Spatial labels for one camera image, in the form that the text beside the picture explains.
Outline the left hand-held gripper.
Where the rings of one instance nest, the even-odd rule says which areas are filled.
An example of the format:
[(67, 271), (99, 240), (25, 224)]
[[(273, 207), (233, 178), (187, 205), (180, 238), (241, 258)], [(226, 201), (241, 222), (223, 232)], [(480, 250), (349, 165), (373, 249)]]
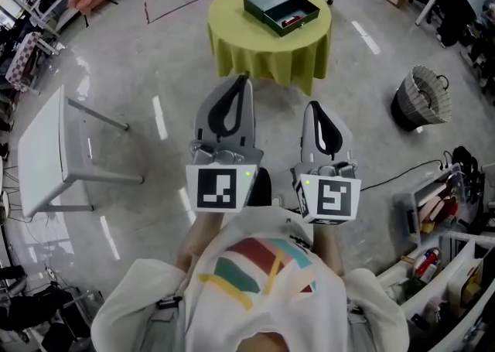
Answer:
[(249, 77), (241, 74), (214, 88), (200, 105), (194, 128), (197, 140), (190, 145), (193, 162), (186, 166), (192, 209), (241, 211), (264, 155), (253, 147), (254, 99)]

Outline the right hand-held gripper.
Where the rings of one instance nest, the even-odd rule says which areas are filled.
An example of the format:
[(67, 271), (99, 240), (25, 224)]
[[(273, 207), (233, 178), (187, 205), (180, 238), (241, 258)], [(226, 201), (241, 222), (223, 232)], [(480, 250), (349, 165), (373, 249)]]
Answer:
[(303, 162), (291, 168), (304, 223), (340, 225), (356, 219), (361, 180), (352, 148), (352, 133), (340, 116), (310, 101), (302, 126)]

